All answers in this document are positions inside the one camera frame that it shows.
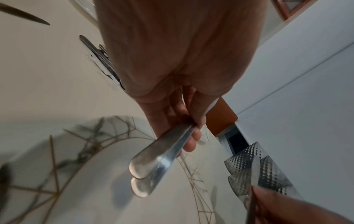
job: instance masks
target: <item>orange object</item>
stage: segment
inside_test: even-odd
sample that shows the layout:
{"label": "orange object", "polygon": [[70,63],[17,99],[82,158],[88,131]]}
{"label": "orange object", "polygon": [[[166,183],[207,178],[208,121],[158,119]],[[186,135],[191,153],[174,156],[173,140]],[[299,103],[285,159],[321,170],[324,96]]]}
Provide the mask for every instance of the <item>orange object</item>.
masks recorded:
{"label": "orange object", "polygon": [[215,136],[237,121],[237,115],[220,97],[215,106],[206,114],[206,125]]}

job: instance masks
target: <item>hand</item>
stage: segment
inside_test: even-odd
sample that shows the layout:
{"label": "hand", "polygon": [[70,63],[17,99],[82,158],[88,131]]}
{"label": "hand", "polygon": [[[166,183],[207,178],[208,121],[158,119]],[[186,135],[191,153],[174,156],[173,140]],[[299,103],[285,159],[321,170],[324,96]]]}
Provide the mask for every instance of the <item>hand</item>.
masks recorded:
{"label": "hand", "polygon": [[[205,124],[207,108],[232,88],[250,63],[266,4],[267,0],[96,1],[114,69],[157,137],[188,116],[199,127]],[[194,150],[200,137],[196,129],[184,149]]]}
{"label": "hand", "polygon": [[253,192],[257,198],[256,224],[353,224],[338,214],[272,190],[254,187]]}

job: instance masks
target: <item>white plate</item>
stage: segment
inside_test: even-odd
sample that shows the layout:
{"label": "white plate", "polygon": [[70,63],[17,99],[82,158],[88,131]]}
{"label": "white plate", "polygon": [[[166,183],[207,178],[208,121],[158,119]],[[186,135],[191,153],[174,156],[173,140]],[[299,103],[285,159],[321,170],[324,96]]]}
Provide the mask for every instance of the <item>white plate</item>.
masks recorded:
{"label": "white plate", "polygon": [[146,120],[106,117],[48,137],[0,169],[0,224],[209,224],[207,190],[190,155],[147,198],[133,195],[130,159],[155,135]]}
{"label": "white plate", "polygon": [[93,0],[75,0],[88,14],[97,20],[95,3]]}

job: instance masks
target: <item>gold line pattern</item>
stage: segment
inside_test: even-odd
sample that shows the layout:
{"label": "gold line pattern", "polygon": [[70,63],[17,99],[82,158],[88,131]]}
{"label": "gold line pattern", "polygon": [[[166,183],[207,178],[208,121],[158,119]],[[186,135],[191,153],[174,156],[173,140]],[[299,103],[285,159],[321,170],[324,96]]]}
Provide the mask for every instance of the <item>gold line pattern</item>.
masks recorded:
{"label": "gold line pattern", "polygon": [[[54,208],[56,202],[58,201],[60,195],[63,193],[63,191],[64,191],[64,190],[66,189],[66,187],[69,185],[70,181],[76,176],[76,174],[82,169],[82,167],[83,167],[85,164],[87,164],[87,163],[88,163],[94,156],[96,156],[99,152],[101,152],[103,149],[105,149],[105,148],[107,148],[107,147],[109,147],[109,146],[111,146],[111,145],[113,145],[113,144],[115,144],[115,143],[117,143],[117,142],[119,142],[119,141],[126,140],[126,139],[142,138],[142,139],[153,140],[153,141],[155,140],[155,139],[151,138],[150,136],[146,135],[145,133],[141,132],[140,130],[138,130],[138,129],[135,127],[135,121],[134,121],[134,118],[133,118],[133,117],[131,117],[131,118],[132,118],[132,120],[133,120],[134,127],[131,126],[130,124],[128,124],[127,122],[125,122],[124,120],[122,120],[121,118],[119,118],[118,116],[115,116],[115,117],[118,118],[118,119],[120,119],[121,121],[123,121],[124,123],[126,123],[126,124],[128,125],[128,129],[129,129],[128,132],[119,134],[119,135],[117,135],[117,136],[114,136],[114,137],[112,137],[112,138],[109,138],[109,139],[106,139],[106,140],[104,140],[104,141],[99,142],[99,145],[97,145],[97,146],[98,146],[98,148],[101,148],[101,149],[99,149],[92,157],[90,157],[82,166],[80,166],[80,168],[78,168],[78,169],[72,174],[72,176],[67,180],[67,182],[64,184],[64,186],[62,187],[61,190],[60,190],[60,188],[59,188],[59,181],[58,181],[57,170],[56,170],[55,153],[54,153],[54,145],[53,145],[53,137],[52,137],[52,135],[50,135],[50,136],[49,136],[49,143],[50,143],[51,157],[52,157],[52,163],[53,163],[53,172],[54,172],[54,177],[55,177],[55,183],[56,183],[56,190],[57,190],[57,192],[51,192],[51,191],[46,191],[46,190],[37,190],[37,189],[32,189],[32,188],[27,188],[27,187],[21,187],[21,186],[6,186],[6,187],[8,187],[8,188],[14,188],[14,189],[18,189],[18,190],[24,190],[24,191],[30,191],[30,192],[38,192],[38,193],[46,193],[46,194],[53,194],[53,197],[50,197],[49,199],[46,199],[45,201],[41,202],[40,204],[38,204],[38,205],[34,206],[33,208],[31,208],[30,210],[26,211],[24,214],[21,214],[21,215],[17,216],[16,218],[10,220],[10,221],[7,222],[6,224],[14,224],[14,223],[18,224],[18,223],[20,223],[30,212],[35,211],[37,208],[41,207],[42,205],[44,205],[44,204],[48,203],[49,201],[51,201],[52,199],[54,199],[54,201],[53,201],[51,207],[48,209],[48,211],[46,212],[46,215],[45,215],[45,217],[44,217],[44,219],[43,219],[42,224],[45,224],[45,223],[47,222],[47,220],[48,220],[48,218],[49,218],[49,215],[50,215],[51,211],[53,210],[53,208]],[[132,137],[132,138],[129,138],[129,137],[128,137],[128,138],[124,138],[124,139],[119,139],[119,140],[117,140],[117,141],[115,141],[115,142],[112,142],[112,143],[110,143],[110,144],[108,144],[108,145],[106,145],[106,146],[104,146],[104,147],[101,147],[101,143],[104,143],[104,142],[106,142],[106,141],[108,141],[108,140],[111,140],[111,139],[113,139],[113,138],[119,137],[119,136],[124,135],[124,134],[129,134],[131,131],[134,131],[134,130],[137,130],[138,132],[144,134],[145,136],[147,136],[147,138],[143,138],[143,137]],[[85,141],[87,141],[87,142],[90,142],[90,143],[92,143],[92,144],[94,144],[94,145],[97,144],[97,143],[91,142],[90,139],[85,139],[85,138],[83,138],[83,137],[81,137],[81,136],[79,136],[79,135],[73,133],[72,131],[69,131],[69,130],[66,130],[66,129],[63,129],[63,131],[65,131],[65,132],[67,132],[68,134],[71,134],[71,135],[73,135],[73,136],[75,136],[75,137],[77,137],[77,138],[80,138],[80,139],[82,139],[82,140],[85,140]],[[185,166],[186,166],[186,169],[188,170],[187,164],[186,164],[186,162],[184,161],[184,158],[182,157],[182,155],[181,155],[181,159],[182,159],[182,161],[179,162],[180,165],[182,165],[181,163],[184,162],[184,163],[185,163]],[[191,174],[190,171],[188,170],[188,172],[190,173],[191,177],[193,177],[193,175],[194,175],[194,173],[196,172],[196,170],[197,170],[197,169],[194,170],[193,174]],[[197,198],[196,198],[195,192],[194,192],[194,190],[193,190],[193,187],[194,187],[194,188],[196,189],[196,191],[199,193],[199,195],[200,195],[200,197],[202,198],[202,200],[204,201],[205,205],[209,208],[209,206],[207,205],[207,203],[205,202],[205,200],[204,200],[203,197],[201,196],[200,192],[198,191],[197,187],[194,185],[193,180],[194,180],[194,181],[200,181],[200,182],[202,182],[202,183],[204,183],[204,182],[201,181],[201,180],[195,180],[195,179],[192,179],[192,178],[188,178],[188,176],[187,176],[187,179],[188,179],[188,181],[190,180],[189,182],[190,182],[190,185],[191,185],[191,188],[192,188],[192,192],[193,192],[193,195],[194,195],[195,206],[197,207],[197,211],[198,211]],[[212,209],[210,209],[210,208],[209,208],[209,210],[210,210],[210,212],[209,212],[209,211],[198,211],[199,224],[202,224],[201,221],[200,221],[199,213],[205,213],[205,215],[206,215],[207,213],[210,213],[210,219],[208,220],[208,224],[210,224],[211,215],[212,215],[212,213],[214,213],[214,212],[213,212]]]}

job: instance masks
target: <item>butter knife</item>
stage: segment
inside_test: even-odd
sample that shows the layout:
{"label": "butter knife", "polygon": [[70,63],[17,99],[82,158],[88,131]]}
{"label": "butter knife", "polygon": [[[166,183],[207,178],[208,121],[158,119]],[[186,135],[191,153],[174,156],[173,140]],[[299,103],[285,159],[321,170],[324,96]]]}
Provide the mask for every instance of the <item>butter knife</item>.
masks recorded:
{"label": "butter knife", "polygon": [[251,167],[251,202],[250,207],[247,212],[246,224],[255,224],[256,223],[256,197],[253,193],[253,186],[258,186],[259,172],[260,172],[260,159],[258,156],[254,156],[252,160]]}
{"label": "butter knife", "polygon": [[0,3],[0,11],[2,11],[4,13],[8,13],[10,15],[14,15],[14,16],[18,16],[18,17],[21,17],[21,18],[24,18],[24,19],[28,19],[28,20],[31,20],[31,21],[42,23],[42,24],[45,24],[45,25],[50,25],[47,21],[45,21],[45,20],[43,20],[41,18],[38,18],[35,15],[31,15],[31,14],[29,14],[27,12],[24,12],[24,11],[19,10],[17,8],[14,8],[12,6],[6,5],[4,3]]}

